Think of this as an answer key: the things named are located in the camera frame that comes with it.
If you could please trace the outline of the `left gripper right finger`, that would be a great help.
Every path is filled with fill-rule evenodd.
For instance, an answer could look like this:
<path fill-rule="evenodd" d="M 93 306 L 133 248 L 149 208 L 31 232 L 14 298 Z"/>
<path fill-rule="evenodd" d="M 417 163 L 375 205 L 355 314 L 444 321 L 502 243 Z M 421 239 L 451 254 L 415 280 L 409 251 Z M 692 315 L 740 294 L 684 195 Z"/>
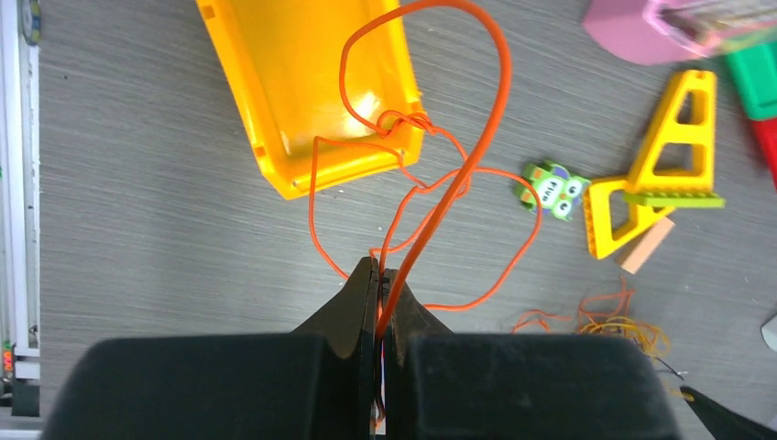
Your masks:
<path fill-rule="evenodd" d="M 445 335 L 451 330 L 427 310 L 407 284 L 388 320 L 383 343 L 383 382 L 388 439 L 413 439 L 418 419 L 416 380 L 408 355 L 415 336 Z"/>

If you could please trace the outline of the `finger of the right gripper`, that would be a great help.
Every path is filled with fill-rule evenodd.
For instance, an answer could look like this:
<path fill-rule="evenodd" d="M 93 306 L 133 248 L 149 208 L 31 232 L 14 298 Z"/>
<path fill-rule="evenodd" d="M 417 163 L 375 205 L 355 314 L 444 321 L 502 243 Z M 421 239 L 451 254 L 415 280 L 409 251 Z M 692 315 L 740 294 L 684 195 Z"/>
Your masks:
<path fill-rule="evenodd" d="M 776 440 L 776 430 L 731 411 L 688 385 L 681 385 L 685 402 L 717 440 Z"/>

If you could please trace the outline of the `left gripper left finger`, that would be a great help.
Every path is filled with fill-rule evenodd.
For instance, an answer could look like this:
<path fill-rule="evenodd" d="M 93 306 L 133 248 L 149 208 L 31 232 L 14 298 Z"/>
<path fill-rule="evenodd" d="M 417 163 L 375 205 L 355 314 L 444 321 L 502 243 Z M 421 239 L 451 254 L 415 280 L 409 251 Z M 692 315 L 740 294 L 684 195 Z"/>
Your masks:
<path fill-rule="evenodd" d="M 293 330 L 320 336 L 311 430 L 315 439 L 374 439 L 377 385 L 376 321 L 380 275 L 363 257 L 342 289 Z"/>

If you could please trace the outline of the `green owl toy block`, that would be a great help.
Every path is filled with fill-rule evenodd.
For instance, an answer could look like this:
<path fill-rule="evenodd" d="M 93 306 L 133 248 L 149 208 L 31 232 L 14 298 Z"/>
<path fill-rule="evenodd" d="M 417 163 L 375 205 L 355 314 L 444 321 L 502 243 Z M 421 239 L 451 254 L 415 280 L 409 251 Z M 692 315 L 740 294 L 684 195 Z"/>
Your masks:
<path fill-rule="evenodd" d="M 516 186 L 520 203 L 533 214 L 552 215 L 564 221 L 572 219 L 591 185 L 589 179 L 550 160 L 528 164 L 522 177 L 531 187 Z"/>

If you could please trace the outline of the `small wooden block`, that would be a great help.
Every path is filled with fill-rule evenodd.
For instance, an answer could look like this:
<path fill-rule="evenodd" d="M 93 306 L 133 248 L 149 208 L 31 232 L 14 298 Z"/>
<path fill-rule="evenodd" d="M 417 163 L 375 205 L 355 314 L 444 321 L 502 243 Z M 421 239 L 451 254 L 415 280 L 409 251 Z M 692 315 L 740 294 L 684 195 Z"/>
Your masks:
<path fill-rule="evenodd" d="M 674 227 L 675 222 L 668 217 L 658 220 L 645 233 L 627 244 L 618 255 L 618 265 L 626 272 L 636 274 Z"/>

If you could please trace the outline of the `yellow plastic bin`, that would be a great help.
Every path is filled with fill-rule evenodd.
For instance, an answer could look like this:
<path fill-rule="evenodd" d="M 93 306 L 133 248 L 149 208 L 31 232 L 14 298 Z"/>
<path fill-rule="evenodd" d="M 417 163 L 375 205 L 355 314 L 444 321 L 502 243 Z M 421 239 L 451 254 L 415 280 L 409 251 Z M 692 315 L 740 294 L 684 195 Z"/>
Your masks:
<path fill-rule="evenodd" d="M 423 133 L 379 137 L 387 110 L 421 111 L 400 19 L 346 41 L 395 1 L 198 4 L 263 177 L 285 199 L 411 165 Z"/>

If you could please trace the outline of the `upright yellow triangle block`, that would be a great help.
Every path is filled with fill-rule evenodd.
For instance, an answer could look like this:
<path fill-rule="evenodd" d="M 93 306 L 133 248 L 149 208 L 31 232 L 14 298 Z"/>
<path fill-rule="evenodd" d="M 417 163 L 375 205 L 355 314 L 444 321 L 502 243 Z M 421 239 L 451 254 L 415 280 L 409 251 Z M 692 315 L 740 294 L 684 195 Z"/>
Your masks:
<path fill-rule="evenodd" d="M 629 170 L 624 199 L 653 209 L 721 209 L 714 190 L 717 76 L 673 75 L 654 109 Z"/>

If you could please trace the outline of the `red plastic bin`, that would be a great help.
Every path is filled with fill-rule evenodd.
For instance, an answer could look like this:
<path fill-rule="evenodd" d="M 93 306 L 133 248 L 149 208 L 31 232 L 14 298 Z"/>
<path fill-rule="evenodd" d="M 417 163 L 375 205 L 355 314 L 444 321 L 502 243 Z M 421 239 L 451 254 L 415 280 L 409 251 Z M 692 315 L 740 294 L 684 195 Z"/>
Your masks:
<path fill-rule="evenodd" d="M 757 144 L 767 168 L 772 176 L 773 185 L 777 185 L 777 119 L 775 117 L 761 121 L 750 120 Z"/>

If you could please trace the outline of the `green plastic bin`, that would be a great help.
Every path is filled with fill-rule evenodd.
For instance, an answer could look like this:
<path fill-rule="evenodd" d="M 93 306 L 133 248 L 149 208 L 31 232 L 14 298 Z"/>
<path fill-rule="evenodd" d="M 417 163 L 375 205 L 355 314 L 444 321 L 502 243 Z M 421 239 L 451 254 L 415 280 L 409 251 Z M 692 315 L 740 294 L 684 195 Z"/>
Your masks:
<path fill-rule="evenodd" d="M 751 120 L 776 117 L 776 41 L 725 56 L 745 114 Z"/>

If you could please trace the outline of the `pink metronome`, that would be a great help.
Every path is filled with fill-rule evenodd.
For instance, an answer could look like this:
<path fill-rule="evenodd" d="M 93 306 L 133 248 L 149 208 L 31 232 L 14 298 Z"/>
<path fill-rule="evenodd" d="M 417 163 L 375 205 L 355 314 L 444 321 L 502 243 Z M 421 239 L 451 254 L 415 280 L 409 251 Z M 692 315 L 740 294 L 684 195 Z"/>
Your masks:
<path fill-rule="evenodd" d="M 582 19 L 601 48 L 658 65 L 713 58 L 776 40 L 774 1 L 591 1 Z"/>

